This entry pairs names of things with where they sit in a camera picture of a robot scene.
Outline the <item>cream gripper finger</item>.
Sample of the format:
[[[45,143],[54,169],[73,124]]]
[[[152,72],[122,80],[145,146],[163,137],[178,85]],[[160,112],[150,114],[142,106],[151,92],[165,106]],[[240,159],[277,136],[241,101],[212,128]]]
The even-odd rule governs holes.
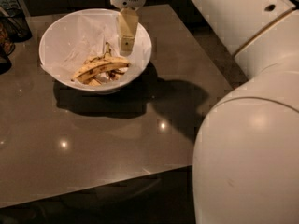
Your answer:
[[[121,53],[131,53],[135,43],[135,36],[139,17],[133,8],[123,8],[118,15],[119,45]]]

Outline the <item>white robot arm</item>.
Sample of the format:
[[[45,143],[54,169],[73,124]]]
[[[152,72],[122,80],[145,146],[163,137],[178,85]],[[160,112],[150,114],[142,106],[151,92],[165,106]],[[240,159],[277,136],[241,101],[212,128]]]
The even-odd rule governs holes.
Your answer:
[[[197,134],[196,224],[299,224],[299,0],[192,0],[248,82]]]

